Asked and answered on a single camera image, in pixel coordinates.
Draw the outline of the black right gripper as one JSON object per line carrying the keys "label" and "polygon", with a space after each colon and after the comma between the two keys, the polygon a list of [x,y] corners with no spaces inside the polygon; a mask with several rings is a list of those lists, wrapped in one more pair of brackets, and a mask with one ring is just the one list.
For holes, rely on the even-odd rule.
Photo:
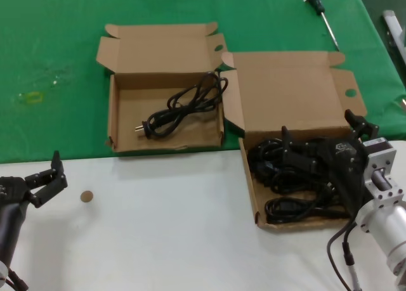
{"label": "black right gripper", "polygon": [[[318,143],[318,157],[344,208],[354,219],[369,196],[363,176],[367,156],[362,139],[376,139],[379,126],[368,122],[364,116],[355,115],[350,109],[345,110],[344,118],[350,126],[349,135],[322,138]],[[283,164],[313,174],[315,158],[311,156],[308,143],[295,143],[285,126],[281,128],[281,135]]]}

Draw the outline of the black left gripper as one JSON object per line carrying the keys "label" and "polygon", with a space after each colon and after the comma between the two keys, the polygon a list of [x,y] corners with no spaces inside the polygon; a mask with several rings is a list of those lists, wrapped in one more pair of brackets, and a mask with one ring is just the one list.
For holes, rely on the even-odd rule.
{"label": "black left gripper", "polygon": [[[31,194],[28,185],[45,185],[35,194]],[[59,151],[55,150],[51,159],[51,168],[27,176],[1,177],[1,206],[31,202],[35,208],[42,207],[68,186]]]}

